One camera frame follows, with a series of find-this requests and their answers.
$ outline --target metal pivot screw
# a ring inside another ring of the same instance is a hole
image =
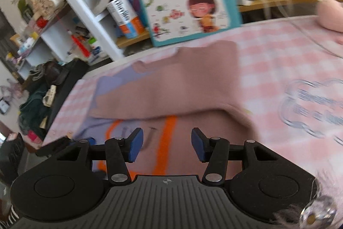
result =
[[[218,140],[220,140],[220,137],[211,137],[210,138],[210,145],[212,147],[214,147]]]
[[[125,144],[125,139],[121,136],[119,137],[114,137],[114,139],[118,140],[118,145],[123,146]]]
[[[205,179],[208,180],[209,182],[220,182],[223,177],[220,174],[216,173],[210,173],[207,174]]]
[[[128,176],[125,174],[114,174],[111,177],[111,180],[116,182],[116,183],[122,183],[128,179]]]

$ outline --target pink blanket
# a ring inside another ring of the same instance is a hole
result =
[[[338,34],[320,27],[314,16],[292,21],[318,42],[334,40]],[[258,130],[256,140],[312,174],[330,163],[338,175],[343,175],[343,60],[316,46],[286,19],[248,24],[173,45],[142,60],[171,56],[181,45],[200,47],[217,40],[237,43],[243,102]],[[80,80],[44,144],[76,132],[86,116],[97,79],[113,76],[126,66]]]

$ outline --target red item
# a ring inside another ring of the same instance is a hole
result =
[[[49,21],[47,20],[44,20],[42,16],[40,16],[38,18],[38,20],[36,21],[36,25],[39,27],[39,28],[45,28],[45,26],[48,24]]]
[[[82,44],[82,42],[81,42],[79,39],[77,39],[73,34],[71,35],[71,39],[74,41],[74,43],[75,43],[76,45],[78,45],[78,47],[80,48],[82,54],[83,54],[85,57],[87,57],[87,58],[90,57],[90,51],[88,51],[88,50],[86,49],[86,47]]]

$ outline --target printed logo on fabric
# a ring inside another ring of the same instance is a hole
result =
[[[280,119],[313,137],[332,137],[343,145],[343,80],[295,80],[286,88],[279,108]]]

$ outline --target white wall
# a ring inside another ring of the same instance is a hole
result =
[[[11,80],[15,81],[11,73],[0,62],[0,85],[9,86],[9,83],[6,81],[7,78],[10,78]],[[8,110],[6,115],[0,114],[0,121],[14,132],[19,132],[18,106],[19,106],[19,103],[18,101],[15,100],[11,104],[11,107]]]

